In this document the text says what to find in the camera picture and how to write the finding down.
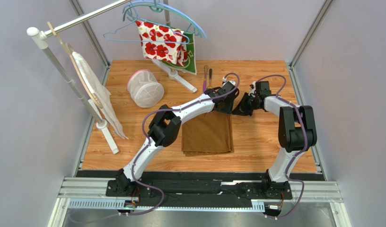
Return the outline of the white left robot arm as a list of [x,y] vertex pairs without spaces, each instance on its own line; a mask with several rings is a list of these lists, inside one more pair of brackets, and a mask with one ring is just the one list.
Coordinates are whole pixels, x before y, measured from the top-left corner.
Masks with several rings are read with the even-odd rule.
[[160,188],[140,181],[148,164],[160,150],[174,143],[184,123],[218,107],[228,107],[236,98],[239,84],[239,81],[224,78],[223,86],[218,89],[208,89],[198,98],[183,105],[163,105],[148,114],[154,117],[149,124],[149,130],[144,132],[146,139],[143,145],[134,158],[118,170],[115,179],[108,181],[106,196],[132,196],[138,186],[163,193]]

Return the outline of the brown cloth napkin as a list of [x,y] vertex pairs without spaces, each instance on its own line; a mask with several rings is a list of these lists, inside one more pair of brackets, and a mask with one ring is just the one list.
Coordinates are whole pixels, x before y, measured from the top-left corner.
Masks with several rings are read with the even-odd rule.
[[233,153],[231,114],[212,111],[184,123],[182,152],[187,157]]

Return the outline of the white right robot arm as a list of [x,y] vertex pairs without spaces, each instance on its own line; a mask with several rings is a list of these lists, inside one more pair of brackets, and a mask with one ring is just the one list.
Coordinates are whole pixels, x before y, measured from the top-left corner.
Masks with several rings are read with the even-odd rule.
[[234,115],[251,116],[254,110],[263,109],[278,116],[280,150],[273,165],[262,177],[261,193],[265,197],[288,192],[290,173],[299,158],[317,142],[313,108],[296,105],[280,95],[273,94],[268,81],[257,81],[245,93]]

